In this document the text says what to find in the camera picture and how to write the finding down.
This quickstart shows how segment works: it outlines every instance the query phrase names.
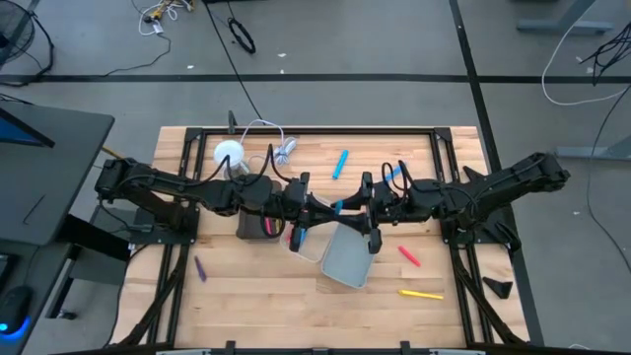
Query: wooden table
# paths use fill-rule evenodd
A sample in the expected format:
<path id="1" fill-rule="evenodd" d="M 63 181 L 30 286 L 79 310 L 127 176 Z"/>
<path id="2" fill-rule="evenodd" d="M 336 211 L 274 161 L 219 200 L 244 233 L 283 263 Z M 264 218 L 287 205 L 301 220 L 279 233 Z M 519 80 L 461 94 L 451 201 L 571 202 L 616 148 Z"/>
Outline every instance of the wooden table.
<path id="1" fill-rule="evenodd" d="M 177 174 L 184 131 L 185 127 L 162 128 L 155 168 Z M 476 128 L 452 127 L 452 134 L 459 168 L 470 166 L 486 173 Z M 355 193 L 364 171 L 381 180 L 382 162 L 394 164 L 400 159 L 407 162 L 414 178 L 435 178 L 429 139 L 418 135 L 296 138 L 298 147 L 291 154 L 291 164 L 281 167 L 280 172 L 289 177 L 310 172 L 310 189 L 329 200 Z M 212 152 L 223 139 L 235 137 L 209 137 L 202 178 L 214 171 Z M 264 154 L 267 144 L 278 144 L 278 140 L 278 136 L 248 136 L 246 154 Z M 332 180 L 343 149 L 350 152 L 348 160 L 340 178 Z M 262 160 L 254 159 L 250 165 L 256 170 L 261 164 Z M 186 268 L 176 347 L 221 348 L 227 340 L 236 340 L 240 348 L 397 348 L 401 340 L 409 340 L 412 347 L 464 346 L 450 253 L 437 221 L 397 227 L 381 225 L 384 246 L 361 290 L 325 277 L 319 264 L 304 261 L 279 244 L 248 244 L 237 239 L 237 221 L 237 217 L 202 211 L 198 240 Z M 409 262 L 397 250 L 398 246 L 414 253 L 422 266 Z M 475 248 L 482 276 L 515 280 L 504 247 Z M 129 265 L 114 342 L 131 330 L 153 301 L 162 250 L 161 246 L 150 246 Z M 205 283 L 197 275 L 193 255 L 203 263 L 208 275 Z M 401 297 L 398 289 L 441 294 L 445 300 Z M 486 286 L 485 294 L 515 334 L 527 339 L 517 290 L 508 300 L 500 300 Z M 476 339 L 481 341 L 478 312 L 471 297 L 467 299 Z M 164 339 L 166 325 L 166 321 L 161 321 L 159 340 Z"/>

